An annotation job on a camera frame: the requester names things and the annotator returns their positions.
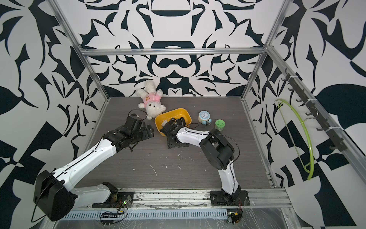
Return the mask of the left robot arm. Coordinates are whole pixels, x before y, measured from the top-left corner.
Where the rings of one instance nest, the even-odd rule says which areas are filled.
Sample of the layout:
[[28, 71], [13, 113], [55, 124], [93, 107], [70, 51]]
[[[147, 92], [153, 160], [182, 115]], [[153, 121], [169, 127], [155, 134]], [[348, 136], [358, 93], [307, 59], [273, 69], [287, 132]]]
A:
[[58, 221], [73, 209], [105, 203], [117, 193], [109, 184], [77, 188], [76, 185], [101, 163], [125, 148], [133, 149], [139, 142], [154, 136], [154, 129], [136, 114], [125, 124], [104, 134], [99, 142], [67, 165], [41, 172], [35, 182], [33, 201], [51, 221]]

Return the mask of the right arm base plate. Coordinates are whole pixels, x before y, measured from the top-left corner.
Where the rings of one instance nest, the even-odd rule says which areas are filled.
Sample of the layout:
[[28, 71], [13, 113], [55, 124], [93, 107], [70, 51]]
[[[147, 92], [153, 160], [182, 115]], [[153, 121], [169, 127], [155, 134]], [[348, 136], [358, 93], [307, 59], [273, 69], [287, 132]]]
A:
[[212, 206], [250, 206], [250, 199], [246, 190], [238, 189], [234, 195], [221, 191], [211, 191], [210, 200]]

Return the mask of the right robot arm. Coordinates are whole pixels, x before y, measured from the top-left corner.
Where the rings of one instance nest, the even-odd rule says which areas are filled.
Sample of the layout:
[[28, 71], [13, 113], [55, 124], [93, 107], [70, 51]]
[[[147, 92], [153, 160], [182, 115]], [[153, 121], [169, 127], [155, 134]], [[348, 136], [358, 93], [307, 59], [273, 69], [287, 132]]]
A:
[[222, 186], [221, 192], [212, 194], [215, 204], [234, 204], [238, 201], [241, 187], [234, 172], [235, 149], [220, 131], [190, 129], [175, 118], [164, 124], [160, 131], [167, 137], [169, 148], [199, 147], [210, 165], [218, 170]]

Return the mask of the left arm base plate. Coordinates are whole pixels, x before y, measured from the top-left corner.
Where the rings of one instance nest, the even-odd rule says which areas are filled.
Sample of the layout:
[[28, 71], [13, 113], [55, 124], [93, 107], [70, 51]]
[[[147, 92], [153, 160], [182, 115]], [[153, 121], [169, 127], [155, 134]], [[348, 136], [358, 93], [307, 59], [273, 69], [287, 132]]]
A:
[[133, 204], [134, 192], [118, 192], [113, 197], [109, 197], [104, 203], [94, 203], [92, 208], [117, 208], [121, 205], [131, 207]]

